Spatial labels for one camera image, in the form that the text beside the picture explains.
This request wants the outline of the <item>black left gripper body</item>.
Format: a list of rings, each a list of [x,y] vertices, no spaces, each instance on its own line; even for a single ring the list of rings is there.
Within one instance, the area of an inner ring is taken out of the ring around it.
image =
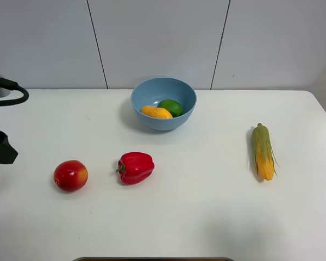
[[[18,152],[9,144],[8,136],[0,131],[0,164],[10,165],[18,156]]]

